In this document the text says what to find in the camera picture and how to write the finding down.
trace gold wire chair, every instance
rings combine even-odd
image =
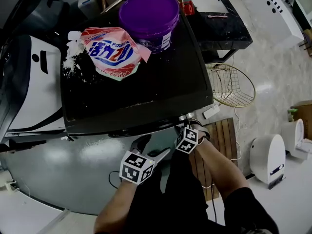
[[[248,76],[239,69],[224,63],[206,64],[214,99],[229,107],[246,107],[255,98],[255,88]],[[251,94],[240,90],[238,73],[245,76],[252,85]]]

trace black table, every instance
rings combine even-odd
[[[117,9],[72,30],[118,26]],[[62,59],[66,49],[62,50]],[[81,73],[62,71],[64,121],[69,135],[110,133],[137,135],[169,127],[178,117],[213,102],[200,49],[183,13],[172,44],[150,56],[135,74],[122,81],[104,77],[85,52],[77,61]]]
[[[244,22],[229,0],[221,0],[228,13],[198,12],[187,16],[194,32],[205,63],[225,62],[239,49],[247,48],[252,38]],[[227,16],[228,18],[208,18],[207,16]],[[219,58],[217,50],[229,50]]]

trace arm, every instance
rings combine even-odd
[[[276,223],[256,200],[241,171],[206,139],[196,149],[223,198],[224,218],[229,232],[247,233],[247,230],[266,229],[278,234]]]
[[[121,232],[136,189],[137,185],[131,182],[124,180],[121,183],[111,201],[97,216],[94,224],[94,233],[114,234]]]
[[[242,172],[223,154],[221,154],[208,140],[196,147],[205,161],[214,184],[218,188],[223,200],[232,192],[242,187],[249,187]]]

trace cable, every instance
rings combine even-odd
[[[29,187],[26,185],[26,183],[25,183],[25,181],[23,180],[23,178],[22,177],[19,177],[20,179],[21,179],[21,181],[24,183],[24,185],[25,185],[25,187],[28,189],[28,197],[30,197],[30,189],[29,189]]]
[[[210,186],[208,186],[208,187],[204,187],[204,186],[201,186],[202,188],[205,188],[205,189],[209,189],[210,187],[211,187],[211,185]]]
[[[118,187],[116,187],[115,185],[113,185],[113,184],[111,183],[111,174],[112,174],[112,173],[119,173],[119,171],[111,171],[111,172],[109,173],[109,175],[108,175],[108,182],[111,184],[112,187],[115,187],[116,189],[118,189]]]
[[[213,180],[211,180],[211,198],[213,200],[213,206],[214,206],[214,219],[215,219],[215,222],[216,221],[216,212],[215,212],[215,202],[214,202],[214,187],[213,187]]]
[[[239,132],[239,130],[240,130],[240,117],[238,117],[238,115],[237,115],[237,112],[236,112],[236,109],[234,108],[234,112],[235,112],[235,115],[236,115],[236,117],[238,118],[238,130],[237,130],[237,132],[235,133],[236,135],[238,134],[238,132]],[[232,160],[239,160],[239,159],[241,159],[242,158],[242,152],[241,152],[241,150],[240,150],[240,144],[238,143],[238,141],[236,141],[236,143],[237,143],[237,145],[238,145],[238,149],[239,149],[239,154],[240,154],[240,157],[239,158],[233,158],[233,159],[230,159],[230,161],[232,161]]]

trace person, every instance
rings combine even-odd
[[[94,233],[278,234],[276,223],[254,197],[241,171],[210,143],[205,132],[199,131],[198,138],[203,142],[196,150],[224,202],[225,226],[208,219],[204,192],[189,156],[175,150],[165,193],[160,190],[157,167],[139,186],[122,181],[97,216]]]

